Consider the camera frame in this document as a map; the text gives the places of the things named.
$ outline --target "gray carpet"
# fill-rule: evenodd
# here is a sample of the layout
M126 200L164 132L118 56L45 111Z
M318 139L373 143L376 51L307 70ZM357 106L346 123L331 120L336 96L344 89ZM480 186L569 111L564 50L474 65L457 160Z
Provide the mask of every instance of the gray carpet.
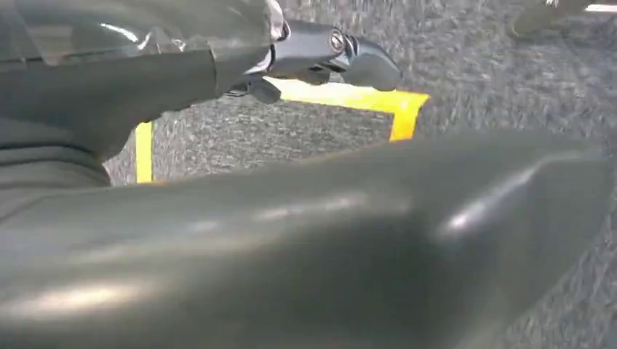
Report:
M286 0L291 17L335 23L386 46L404 88L427 92L417 137L460 129L551 129L609 140L617 127L617 20L583 15L526 43L505 24L520 0ZM297 103L220 100L155 124L158 180L257 167L383 142L391 117ZM110 161L135 180L134 149ZM617 348L617 244L609 224L503 348Z

